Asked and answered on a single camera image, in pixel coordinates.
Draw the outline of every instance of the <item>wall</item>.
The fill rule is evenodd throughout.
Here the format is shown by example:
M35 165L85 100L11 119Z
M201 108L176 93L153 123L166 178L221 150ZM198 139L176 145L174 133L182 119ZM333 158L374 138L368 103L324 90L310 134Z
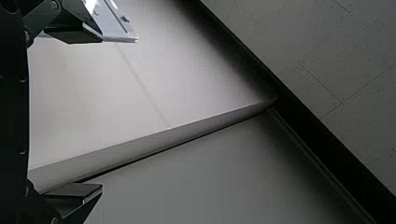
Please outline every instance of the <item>wall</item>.
M361 223L268 115L90 182L87 223Z
M266 99L180 1L117 2L138 44L29 49L30 169Z
M396 194L394 1L202 2Z

